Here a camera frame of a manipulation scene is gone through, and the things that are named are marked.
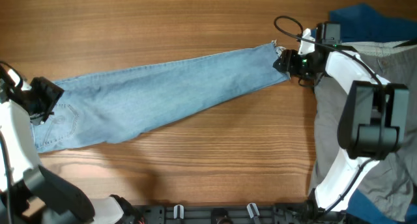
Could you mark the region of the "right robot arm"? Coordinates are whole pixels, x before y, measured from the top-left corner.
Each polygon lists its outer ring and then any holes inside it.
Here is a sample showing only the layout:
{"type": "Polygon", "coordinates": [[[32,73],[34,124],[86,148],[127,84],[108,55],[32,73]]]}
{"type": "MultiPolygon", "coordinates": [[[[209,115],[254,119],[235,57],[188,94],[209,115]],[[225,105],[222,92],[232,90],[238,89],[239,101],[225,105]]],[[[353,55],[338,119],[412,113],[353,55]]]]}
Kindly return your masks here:
{"type": "Polygon", "coordinates": [[[338,82],[347,100],[338,124],[338,154],[324,180],[304,203],[306,220],[338,216],[366,174],[402,145],[409,90],[378,76],[351,46],[340,39],[341,25],[327,21],[317,25],[317,35],[301,29],[293,35],[299,49],[286,49],[273,67],[299,85],[319,83],[324,76],[338,82]]]}

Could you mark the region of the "light blue denim jeans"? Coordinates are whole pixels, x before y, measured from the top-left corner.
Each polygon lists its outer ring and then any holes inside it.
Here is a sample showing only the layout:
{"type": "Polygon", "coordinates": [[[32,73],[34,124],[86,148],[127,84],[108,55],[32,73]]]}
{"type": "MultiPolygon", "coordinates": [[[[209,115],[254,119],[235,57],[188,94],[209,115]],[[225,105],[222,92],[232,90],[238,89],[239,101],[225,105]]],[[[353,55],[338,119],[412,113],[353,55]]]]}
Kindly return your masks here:
{"type": "Polygon", "coordinates": [[[57,81],[64,93],[33,127],[38,152],[122,143],[232,98],[287,80],[275,43],[57,81]]]}

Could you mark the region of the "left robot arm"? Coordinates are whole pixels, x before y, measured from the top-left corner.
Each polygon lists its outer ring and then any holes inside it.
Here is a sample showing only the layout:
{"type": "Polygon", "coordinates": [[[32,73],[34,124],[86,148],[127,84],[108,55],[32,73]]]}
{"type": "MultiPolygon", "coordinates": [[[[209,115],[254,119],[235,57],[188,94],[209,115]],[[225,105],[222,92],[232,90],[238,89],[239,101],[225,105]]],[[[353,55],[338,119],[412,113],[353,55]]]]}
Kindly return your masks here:
{"type": "Polygon", "coordinates": [[[48,120],[63,93],[44,77],[27,83],[1,62],[1,222],[142,223],[138,210],[122,197],[90,200],[42,166],[31,127],[48,120]]]}

